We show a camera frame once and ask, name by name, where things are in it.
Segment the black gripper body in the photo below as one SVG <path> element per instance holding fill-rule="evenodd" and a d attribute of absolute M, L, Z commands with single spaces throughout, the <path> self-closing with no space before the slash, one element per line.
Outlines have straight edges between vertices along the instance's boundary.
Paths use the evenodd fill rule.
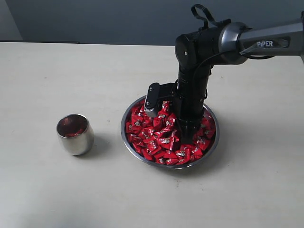
<path fill-rule="evenodd" d="M 178 122 L 199 122 L 204 114 L 210 65 L 186 69 L 179 66 L 173 110 Z"/>

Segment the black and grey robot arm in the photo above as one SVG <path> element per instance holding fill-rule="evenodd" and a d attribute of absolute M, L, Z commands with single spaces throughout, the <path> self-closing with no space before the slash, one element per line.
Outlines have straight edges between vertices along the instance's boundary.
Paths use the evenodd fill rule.
<path fill-rule="evenodd" d="M 248 59 L 304 55 L 303 18 L 257 29 L 230 19 L 216 21 L 200 4 L 193 5 L 191 12 L 203 21 L 203 26 L 178 36 L 175 41 L 179 72 L 174 108 L 184 144 L 191 144 L 199 130 L 208 78 L 215 65 L 240 65 Z"/>

